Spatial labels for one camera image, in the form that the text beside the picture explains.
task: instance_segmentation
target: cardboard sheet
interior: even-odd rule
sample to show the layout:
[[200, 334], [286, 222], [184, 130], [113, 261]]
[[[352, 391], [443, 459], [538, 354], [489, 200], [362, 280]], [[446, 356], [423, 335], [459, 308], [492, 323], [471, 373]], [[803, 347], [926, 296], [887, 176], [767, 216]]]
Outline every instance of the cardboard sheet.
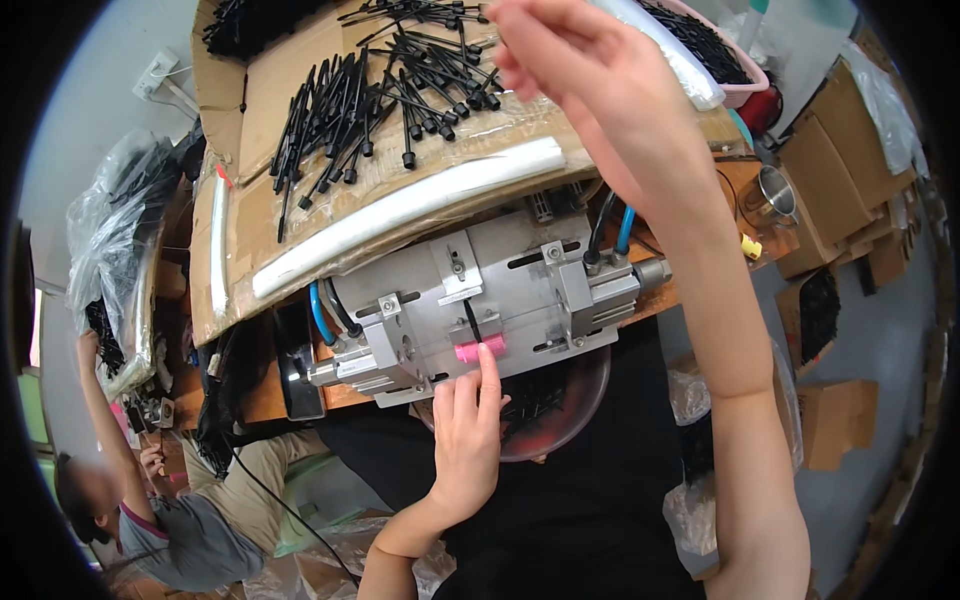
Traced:
[[[303, 211], [297, 201], [313, 185], [326, 159], [307, 156], [300, 164], [303, 178], [292, 190], [287, 208], [286, 235], [276, 242], [277, 221], [282, 196], [275, 196], [273, 179], [266, 168], [276, 150], [285, 123], [290, 98], [306, 78], [310, 66], [332, 59], [334, 54], [358, 51], [357, 40], [388, 23], [385, 18], [341, 28], [338, 14], [355, 11], [360, 0], [345, 0], [327, 5], [307, 17], [290, 36], [275, 41], [249, 65], [236, 60], [214, 57], [206, 52], [201, 40], [203, 28], [213, 21], [214, 0], [201, 0], [197, 9], [192, 40], [194, 79], [197, 102], [201, 110], [207, 155], [204, 175], [198, 184], [194, 208], [191, 251], [190, 294], [193, 305], [194, 340], [200, 346], [319, 276], [345, 273], [364, 262], [396, 250], [413, 238], [445, 227], [493, 205], [508, 202], [546, 187], [596, 176], [596, 168], [583, 148], [576, 132], [558, 107], [546, 99], [522, 105], [512, 92], [501, 94], [502, 109], [473, 113], [454, 128], [457, 139], [444, 142], [438, 136], [426, 136], [415, 143], [418, 168], [407, 171], [400, 161], [403, 144], [402, 118], [399, 108], [372, 136], [374, 157], [360, 159], [359, 179], [353, 186], [336, 183], [325, 195], [314, 195], [314, 206]], [[426, 23], [409, 27], [435, 36], [453, 39], [444, 27]], [[466, 24], [468, 43], [496, 40], [493, 25]], [[388, 30], [372, 42], [384, 47]], [[489, 70], [492, 52], [484, 53], [481, 68]], [[372, 57], [370, 77], [379, 81], [385, 61]], [[244, 76], [248, 76], [246, 98]], [[432, 90], [422, 92], [427, 102], [441, 106]], [[247, 110], [239, 107], [246, 100]], [[744, 142], [736, 125], [722, 108], [699, 113], [705, 139], [714, 150], [729, 154], [742, 153]], [[518, 143], [538, 137], [552, 136], [560, 144], [566, 159], [565, 168], [510, 184], [493, 192], [472, 197], [438, 211], [425, 219], [396, 228], [369, 243], [351, 250], [337, 259], [319, 265], [291, 285], [262, 300], [253, 297], [253, 275], [277, 257], [295, 247], [317, 231], [352, 212], [376, 202], [400, 187], [433, 175], [451, 166], [480, 156], [488, 156]], [[209, 240], [213, 180], [210, 174], [216, 163], [224, 164], [229, 177], [237, 184], [231, 192], [227, 216], [227, 284], [228, 309], [215, 319], [210, 304]]]

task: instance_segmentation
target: gray shirt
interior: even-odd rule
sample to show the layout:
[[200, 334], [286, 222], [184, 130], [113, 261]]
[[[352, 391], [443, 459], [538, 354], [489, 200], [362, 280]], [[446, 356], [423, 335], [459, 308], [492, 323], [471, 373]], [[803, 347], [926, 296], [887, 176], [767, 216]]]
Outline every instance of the gray shirt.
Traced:
[[227, 525], [210, 501], [194, 493], [150, 499], [156, 527], [120, 505], [120, 543], [128, 559], [181, 591], [211, 591], [263, 568], [263, 555]]

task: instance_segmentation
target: wall outlet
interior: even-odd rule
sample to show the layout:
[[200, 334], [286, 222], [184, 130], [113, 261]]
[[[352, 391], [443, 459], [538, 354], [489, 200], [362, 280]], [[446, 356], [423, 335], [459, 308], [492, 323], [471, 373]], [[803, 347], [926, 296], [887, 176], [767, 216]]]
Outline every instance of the wall outlet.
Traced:
[[154, 93], [160, 88], [160, 83], [167, 74], [173, 72], [177, 66], [177, 57], [166, 48], [156, 53], [147, 69], [140, 76], [133, 86], [133, 95], [140, 100], [150, 100]]

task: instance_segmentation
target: metal mug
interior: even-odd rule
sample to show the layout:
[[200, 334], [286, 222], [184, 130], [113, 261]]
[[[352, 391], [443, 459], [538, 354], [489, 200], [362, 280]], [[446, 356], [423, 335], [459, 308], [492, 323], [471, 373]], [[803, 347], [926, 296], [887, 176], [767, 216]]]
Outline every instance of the metal mug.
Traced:
[[740, 199], [740, 213], [754, 228], [792, 228], [797, 225], [797, 200], [783, 173], [763, 165], [752, 186]]

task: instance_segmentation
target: hair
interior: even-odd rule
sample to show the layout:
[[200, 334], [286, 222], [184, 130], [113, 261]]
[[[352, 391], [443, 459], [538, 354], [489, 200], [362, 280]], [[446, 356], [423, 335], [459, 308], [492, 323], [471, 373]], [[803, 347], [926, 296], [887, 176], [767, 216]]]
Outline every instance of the hair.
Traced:
[[96, 540], [100, 543], [109, 543], [110, 534], [101, 529], [93, 520], [93, 509], [84, 496], [84, 492], [66, 467], [73, 458], [66, 452], [57, 456], [57, 465], [54, 468], [54, 489], [57, 491], [57, 501], [60, 509], [73, 527], [77, 538], [83, 543]]

